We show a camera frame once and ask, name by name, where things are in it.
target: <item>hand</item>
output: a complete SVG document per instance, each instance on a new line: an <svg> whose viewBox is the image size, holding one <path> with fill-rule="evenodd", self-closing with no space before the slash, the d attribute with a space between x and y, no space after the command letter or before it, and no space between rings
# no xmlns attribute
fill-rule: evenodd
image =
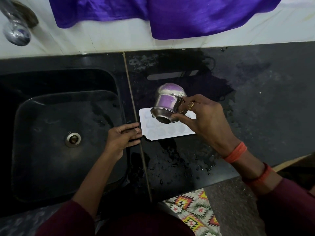
<svg viewBox="0 0 315 236"><path fill-rule="evenodd" d="M222 157L227 157L241 141L232 133L221 104L201 94L183 97L183 100L184 103L179 107L179 111L191 110L196 114L196 119L183 114L173 114L172 117L186 124Z"/></svg>
<svg viewBox="0 0 315 236"><path fill-rule="evenodd" d="M102 155L110 155L117 162L123 156L123 151L126 147L131 147L140 143L138 138L142 137L142 131L138 126L139 123L135 122L110 129L108 131L105 150Z"/></svg>

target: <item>red thread bracelet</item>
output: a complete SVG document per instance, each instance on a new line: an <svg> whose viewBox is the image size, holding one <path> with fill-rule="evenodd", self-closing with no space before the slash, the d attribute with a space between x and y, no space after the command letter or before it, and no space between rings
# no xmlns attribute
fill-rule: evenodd
<svg viewBox="0 0 315 236"><path fill-rule="evenodd" d="M237 147L235 147L235 149L226 158L224 158L224 160L227 163L235 162L246 151L247 151L247 147L245 146L245 144L243 142L241 142L240 144L238 144Z"/></svg>
<svg viewBox="0 0 315 236"><path fill-rule="evenodd" d="M264 172L258 178L255 178L255 179L252 179L252 180L242 178L243 182L246 185L248 185L248 186L252 186L252 185L263 183L265 181L265 179L273 171L273 169L269 165L267 165L265 162L264 162L264 165L265 165Z"/></svg>

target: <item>maroon sleeve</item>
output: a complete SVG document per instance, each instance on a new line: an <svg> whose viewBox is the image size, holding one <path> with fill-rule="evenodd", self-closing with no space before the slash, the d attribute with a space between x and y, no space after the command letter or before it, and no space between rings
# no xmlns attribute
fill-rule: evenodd
<svg viewBox="0 0 315 236"><path fill-rule="evenodd" d="M257 208L270 235L315 235L315 197L288 179L258 198Z"/></svg>
<svg viewBox="0 0 315 236"><path fill-rule="evenodd" d="M36 236L49 235L95 235L94 221L81 205L70 200L44 222L36 232Z"/></svg>

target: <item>white tile wall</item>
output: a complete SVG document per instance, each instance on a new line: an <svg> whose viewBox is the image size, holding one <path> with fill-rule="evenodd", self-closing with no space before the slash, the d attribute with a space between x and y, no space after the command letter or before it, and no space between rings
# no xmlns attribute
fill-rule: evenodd
<svg viewBox="0 0 315 236"><path fill-rule="evenodd" d="M113 22L84 21L69 29L57 27L48 0L18 0L39 19L25 47L9 43L0 33L0 59L68 55L91 52L220 47L315 40L314 0L283 0L272 12L256 14L245 25L216 35L156 40L149 22L130 19ZM6 22L0 13L0 28Z"/></svg>

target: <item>chrome tap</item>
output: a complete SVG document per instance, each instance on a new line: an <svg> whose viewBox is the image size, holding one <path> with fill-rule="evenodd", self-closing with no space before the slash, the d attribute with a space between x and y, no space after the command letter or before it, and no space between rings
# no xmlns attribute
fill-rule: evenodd
<svg viewBox="0 0 315 236"><path fill-rule="evenodd" d="M0 0L0 10L9 22L3 27L6 39L17 46L25 46L31 40L31 33L21 13L10 0Z"/></svg>

